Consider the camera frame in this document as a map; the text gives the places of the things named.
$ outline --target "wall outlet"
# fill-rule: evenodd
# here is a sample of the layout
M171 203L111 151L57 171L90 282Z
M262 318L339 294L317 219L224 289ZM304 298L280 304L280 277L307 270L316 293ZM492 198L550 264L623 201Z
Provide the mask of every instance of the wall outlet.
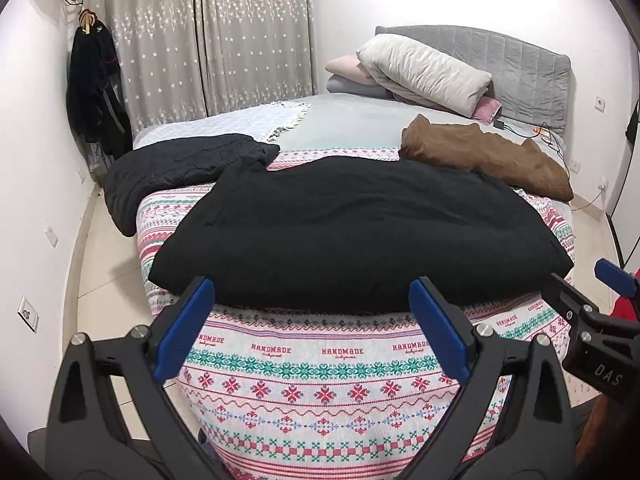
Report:
M596 110L604 112L604 99L602 97L596 96L596 103L594 104L594 106L596 107Z
M20 316L24 322L29 325L29 328L33 330L33 333L38 329L38 322L40 316L34 309L33 305L29 303L29 300L24 296L20 300L20 307L18 308L18 316Z
M571 160L568 166L569 171L571 171L572 173L578 174L578 172L580 171L580 162L578 162L577 160Z
M48 225L44 231L44 234L47 235L47 238L49 239L52 247L55 247L58 244L58 235L53 231L53 227Z

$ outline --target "pink pillow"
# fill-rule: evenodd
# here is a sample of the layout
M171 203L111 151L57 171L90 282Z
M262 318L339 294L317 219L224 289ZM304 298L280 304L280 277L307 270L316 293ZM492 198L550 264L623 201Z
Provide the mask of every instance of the pink pillow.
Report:
M332 74L340 75L356 83L367 86L377 86L376 80L362 66L355 54L332 59L324 69Z
M491 124L494 122L494 117L500 108L502 108L500 101L491 97L482 96L478 100L478 104L471 118L480 121L482 124Z

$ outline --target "black clothing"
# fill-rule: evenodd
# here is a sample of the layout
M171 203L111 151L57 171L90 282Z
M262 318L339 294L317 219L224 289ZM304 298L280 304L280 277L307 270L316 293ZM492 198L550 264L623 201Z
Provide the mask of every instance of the black clothing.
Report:
M451 303L539 290L573 263L540 215L479 172L330 156L281 171L231 165L155 256L149 279L180 294L315 312L408 310L428 276Z
M104 198L120 232L133 236L138 205L148 194L214 182L241 157L267 166L279 152L277 144L241 134L162 140L114 162L104 178Z
M111 34L100 21L85 34L76 30L71 51L66 109L72 129L86 142L100 142L119 158L132 149L129 117L118 101L111 77L120 74Z

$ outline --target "blue gripper pad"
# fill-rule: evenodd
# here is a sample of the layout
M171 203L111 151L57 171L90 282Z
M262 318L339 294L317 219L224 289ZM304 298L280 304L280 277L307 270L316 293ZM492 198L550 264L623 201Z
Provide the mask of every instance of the blue gripper pad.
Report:
M596 262L593 269L596 278L608 287L615 290L623 298L631 300L638 290L638 282L636 278L628 272L620 269L604 258Z
M184 303L174 323L158 344L154 379L163 384L180 373L180 367L189 354L200 329L215 303L213 283L202 280Z
M466 347L438 302L420 280L413 280L409 286L409 307L433 348L442 371L460 384L466 384L470 376Z

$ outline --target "metal screw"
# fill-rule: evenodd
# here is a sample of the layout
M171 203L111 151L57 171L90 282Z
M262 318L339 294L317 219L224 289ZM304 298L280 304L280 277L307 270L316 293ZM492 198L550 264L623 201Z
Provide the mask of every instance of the metal screw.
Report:
M487 325L485 323L478 323L476 325L476 332L478 332L478 335L482 337L489 337L494 334L494 329L492 328L491 325Z
M536 343L540 346L549 346L551 344L551 339L549 339L549 336L546 334L538 334L536 336Z
M73 334L71 338L71 344L73 346L80 346L85 341L86 341L86 334L84 332L78 332L77 334Z
M149 327L147 325L136 325L130 332L131 336L135 339L142 339L143 337L146 337L148 333Z

